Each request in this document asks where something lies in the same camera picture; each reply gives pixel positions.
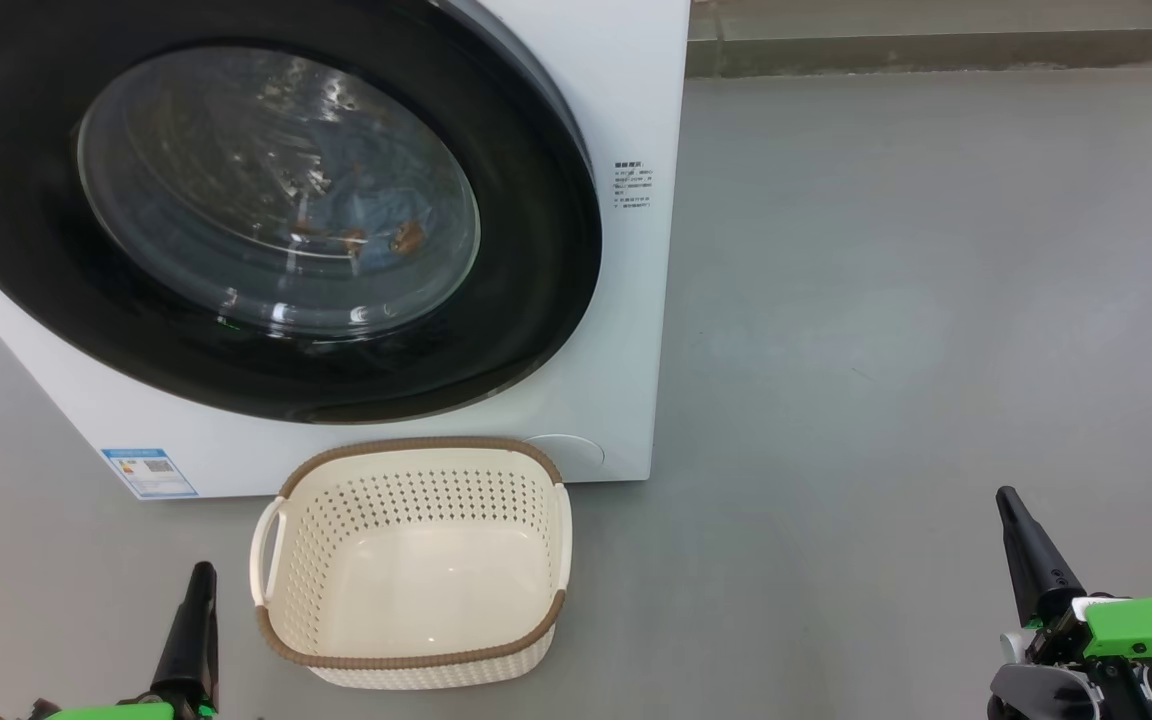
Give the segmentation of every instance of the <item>laundry basket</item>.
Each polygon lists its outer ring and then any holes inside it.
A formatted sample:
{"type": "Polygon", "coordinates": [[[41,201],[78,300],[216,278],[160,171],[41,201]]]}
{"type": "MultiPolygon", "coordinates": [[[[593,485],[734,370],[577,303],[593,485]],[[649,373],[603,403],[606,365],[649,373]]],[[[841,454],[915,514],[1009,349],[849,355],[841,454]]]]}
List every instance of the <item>laundry basket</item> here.
{"type": "Polygon", "coordinates": [[[550,650],[571,552],[567,491],[530,445],[356,445],[305,462],[266,507],[252,600],[270,646],[331,683],[494,683],[550,650]]]}

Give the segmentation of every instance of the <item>basket handle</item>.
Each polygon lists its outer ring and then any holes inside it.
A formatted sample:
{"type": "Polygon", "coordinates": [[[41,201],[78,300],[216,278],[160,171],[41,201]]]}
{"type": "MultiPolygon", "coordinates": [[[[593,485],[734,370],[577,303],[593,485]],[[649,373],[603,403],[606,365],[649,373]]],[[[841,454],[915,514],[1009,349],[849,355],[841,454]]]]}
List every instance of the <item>basket handle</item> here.
{"type": "Polygon", "coordinates": [[[274,578],[278,573],[278,559],[283,555],[283,528],[287,526],[287,514],[280,511],[287,502],[285,497],[275,497],[274,502],[270,502],[262,511],[260,520],[256,521],[256,532],[252,533],[251,564],[248,567],[248,578],[252,584],[252,601],[256,607],[268,605],[270,594],[274,592],[274,578]],[[278,520],[278,536],[274,538],[274,559],[270,562],[270,577],[263,578],[265,569],[265,539],[270,538],[270,528],[278,520]]]}
{"type": "Polygon", "coordinates": [[[571,577],[573,573],[573,503],[571,500],[568,500],[567,486],[564,484],[558,484],[558,486],[554,486],[554,491],[558,493],[558,516],[561,518],[563,525],[563,560],[562,564],[558,568],[558,589],[566,591],[567,581],[571,577]]]}

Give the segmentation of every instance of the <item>front-loading washing machine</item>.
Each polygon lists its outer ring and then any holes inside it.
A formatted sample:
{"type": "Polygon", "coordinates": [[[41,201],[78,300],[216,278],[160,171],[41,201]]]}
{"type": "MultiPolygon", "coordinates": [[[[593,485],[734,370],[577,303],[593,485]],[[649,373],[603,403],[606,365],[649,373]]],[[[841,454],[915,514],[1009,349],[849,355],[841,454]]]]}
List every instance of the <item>front-loading washing machine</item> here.
{"type": "Polygon", "coordinates": [[[685,0],[0,0],[0,336],[142,498],[649,477],[685,0]]]}

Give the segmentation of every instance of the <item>gray floor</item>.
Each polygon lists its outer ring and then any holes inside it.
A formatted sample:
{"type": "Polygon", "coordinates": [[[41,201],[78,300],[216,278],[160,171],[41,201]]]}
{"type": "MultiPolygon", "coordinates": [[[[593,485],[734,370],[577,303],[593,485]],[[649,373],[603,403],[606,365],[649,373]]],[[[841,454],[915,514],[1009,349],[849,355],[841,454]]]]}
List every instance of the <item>gray floor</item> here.
{"type": "Polygon", "coordinates": [[[655,477],[573,490],[516,682],[346,691],[256,631],[262,500],[138,505],[0,346],[0,712],[137,694],[198,559],[253,720],[982,717],[992,493],[1152,594],[1152,70],[687,89],[655,477]]]}

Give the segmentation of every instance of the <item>washing machine door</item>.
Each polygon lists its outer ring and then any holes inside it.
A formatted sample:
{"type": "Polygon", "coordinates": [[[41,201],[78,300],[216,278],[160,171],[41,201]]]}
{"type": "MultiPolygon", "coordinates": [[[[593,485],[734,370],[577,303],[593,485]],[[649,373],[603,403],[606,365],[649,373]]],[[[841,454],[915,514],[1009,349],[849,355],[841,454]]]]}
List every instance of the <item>washing machine door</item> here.
{"type": "Polygon", "coordinates": [[[471,5],[0,0],[0,288],[237,414],[439,414],[594,290],[579,129],[471,5]]]}

